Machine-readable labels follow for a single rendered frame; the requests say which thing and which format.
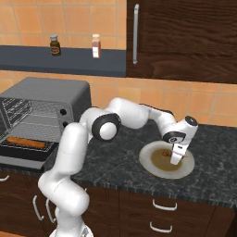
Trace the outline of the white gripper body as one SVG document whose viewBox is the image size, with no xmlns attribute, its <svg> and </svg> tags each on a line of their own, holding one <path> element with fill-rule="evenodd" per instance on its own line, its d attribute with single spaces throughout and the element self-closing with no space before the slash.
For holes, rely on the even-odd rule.
<svg viewBox="0 0 237 237">
<path fill-rule="evenodd" d="M 175 152 L 172 153 L 170 163 L 172 165 L 178 165 L 179 162 L 184 158 L 184 155 L 177 154 Z"/>
</svg>

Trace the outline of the kebab skewer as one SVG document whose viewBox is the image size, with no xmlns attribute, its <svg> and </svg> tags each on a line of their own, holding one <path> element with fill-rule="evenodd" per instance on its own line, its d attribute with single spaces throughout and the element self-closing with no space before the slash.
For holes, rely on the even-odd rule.
<svg viewBox="0 0 237 237">
<path fill-rule="evenodd" d="M 166 156 L 166 157 L 171 158 L 171 156 L 172 156 L 172 152 L 169 151 L 169 150 L 164 150 L 164 151 L 162 152 L 162 156 Z"/>
</svg>

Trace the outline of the grey toaster oven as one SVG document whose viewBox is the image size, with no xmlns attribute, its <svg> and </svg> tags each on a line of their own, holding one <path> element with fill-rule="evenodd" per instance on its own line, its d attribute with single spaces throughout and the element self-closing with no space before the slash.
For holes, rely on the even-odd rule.
<svg viewBox="0 0 237 237">
<path fill-rule="evenodd" d="M 59 143 L 62 122 L 79 121 L 91 106 L 86 81 L 27 77 L 0 94 L 0 143 L 8 137 Z"/>
</svg>

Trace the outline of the baguette bread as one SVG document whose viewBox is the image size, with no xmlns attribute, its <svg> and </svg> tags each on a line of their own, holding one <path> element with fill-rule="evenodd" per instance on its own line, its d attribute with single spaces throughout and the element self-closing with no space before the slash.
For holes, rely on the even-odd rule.
<svg viewBox="0 0 237 237">
<path fill-rule="evenodd" d="M 31 139 L 19 138 L 19 137 L 8 137 L 8 143 L 14 144 L 16 146 L 30 147 L 30 148 L 45 148 L 45 142 L 34 141 Z"/>
</svg>

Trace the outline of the toaster oven door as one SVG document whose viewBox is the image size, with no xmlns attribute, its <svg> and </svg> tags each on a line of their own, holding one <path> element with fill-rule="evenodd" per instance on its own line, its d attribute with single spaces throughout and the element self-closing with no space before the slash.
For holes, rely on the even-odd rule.
<svg viewBox="0 0 237 237">
<path fill-rule="evenodd" d="M 42 156 L 39 160 L 33 160 L 31 157 L 18 158 L 11 156 L 0 156 L 0 167 L 43 172 L 45 164 L 55 158 L 55 154 L 51 154 L 50 156 Z"/>
</svg>

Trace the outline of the black oven tray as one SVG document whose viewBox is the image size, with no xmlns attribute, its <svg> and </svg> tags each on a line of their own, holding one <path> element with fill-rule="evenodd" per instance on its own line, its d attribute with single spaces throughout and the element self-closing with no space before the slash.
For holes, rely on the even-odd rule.
<svg viewBox="0 0 237 237">
<path fill-rule="evenodd" d="M 34 161 L 45 161 L 58 146 L 58 143 L 46 142 L 45 148 L 32 148 L 8 143 L 0 143 L 0 156 L 9 156 Z"/>
</svg>

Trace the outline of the round beige plate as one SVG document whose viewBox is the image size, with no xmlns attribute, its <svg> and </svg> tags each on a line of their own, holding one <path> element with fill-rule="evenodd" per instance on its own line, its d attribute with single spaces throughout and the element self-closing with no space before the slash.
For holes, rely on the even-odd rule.
<svg viewBox="0 0 237 237">
<path fill-rule="evenodd" d="M 189 175 L 194 169 L 194 157 L 186 151 L 184 159 L 178 165 L 172 165 L 170 158 L 162 156 L 164 150 L 172 152 L 172 145 L 163 141 L 155 141 L 144 146 L 139 154 L 141 165 L 151 174 L 163 178 L 176 180 Z"/>
</svg>

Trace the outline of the dark wood drawer front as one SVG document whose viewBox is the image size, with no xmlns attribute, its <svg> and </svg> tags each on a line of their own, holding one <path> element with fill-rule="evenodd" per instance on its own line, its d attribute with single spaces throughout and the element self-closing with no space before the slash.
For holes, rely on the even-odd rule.
<svg viewBox="0 0 237 237">
<path fill-rule="evenodd" d="M 150 194 L 143 193 L 131 193 L 120 191 L 119 192 L 120 202 L 129 208 L 134 208 L 136 211 L 142 210 L 147 213 L 161 213 L 162 215 L 170 215 L 170 216 L 204 216 L 209 217 L 212 215 L 215 210 L 214 207 L 198 204 L 194 202 L 188 202 L 183 200 L 171 199 L 167 197 L 161 196 L 153 196 Z M 165 211 L 156 209 L 152 205 L 152 200 L 155 199 L 156 203 L 161 206 L 175 206 L 178 204 L 178 208 L 175 211 Z"/>
<path fill-rule="evenodd" d="M 0 183 L 30 186 L 40 178 L 38 173 L 32 171 L 0 168 L 0 178 L 5 178 L 7 175 L 9 175 L 9 179 Z"/>
<path fill-rule="evenodd" d="M 172 225 L 171 233 L 152 231 L 150 221 L 159 229 L 168 229 Z M 203 217 L 169 217 L 165 215 L 149 215 L 145 213 L 125 213 L 120 224 L 123 234 L 128 237 L 205 237 L 209 219 Z"/>
</svg>

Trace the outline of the spice bottle with white label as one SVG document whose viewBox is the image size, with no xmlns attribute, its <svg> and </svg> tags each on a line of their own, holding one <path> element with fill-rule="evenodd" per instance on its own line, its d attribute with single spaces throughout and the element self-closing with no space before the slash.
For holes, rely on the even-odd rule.
<svg viewBox="0 0 237 237">
<path fill-rule="evenodd" d="M 99 58 L 101 53 L 100 35 L 94 34 L 92 38 L 93 58 Z"/>
</svg>

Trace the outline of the brown jar with grey lid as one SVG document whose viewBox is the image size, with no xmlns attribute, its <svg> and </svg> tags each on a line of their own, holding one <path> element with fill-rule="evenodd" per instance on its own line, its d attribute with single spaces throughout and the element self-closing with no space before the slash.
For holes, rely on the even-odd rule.
<svg viewBox="0 0 237 237">
<path fill-rule="evenodd" d="M 50 36 L 50 49 L 51 49 L 51 54 L 53 56 L 60 56 L 61 55 L 61 48 L 60 48 L 60 43 L 57 40 L 56 35 L 51 35 Z"/>
</svg>

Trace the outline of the dark wood wall cupboard door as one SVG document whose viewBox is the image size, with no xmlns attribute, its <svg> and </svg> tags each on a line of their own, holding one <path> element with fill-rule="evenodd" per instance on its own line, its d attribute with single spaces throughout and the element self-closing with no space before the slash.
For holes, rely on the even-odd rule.
<svg viewBox="0 0 237 237">
<path fill-rule="evenodd" d="M 138 62 L 133 65 L 136 4 Z M 237 84 L 237 0 L 127 0 L 126 75 Z"/>
</svg>

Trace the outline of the dark blue wall shelf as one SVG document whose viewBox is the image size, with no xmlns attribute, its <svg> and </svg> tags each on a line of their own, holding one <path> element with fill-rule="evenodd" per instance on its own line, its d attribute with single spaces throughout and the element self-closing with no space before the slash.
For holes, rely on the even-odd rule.
<svg viewBox="0 0 237 237">
<path fill-rule="evenodd" d="M 62 48 L 52 56 L 49 47 L 0 45 L 0 69 L 125 78 L 126 51 L 104 49 L 93 58 L 88 48 Z"/>
</svg>

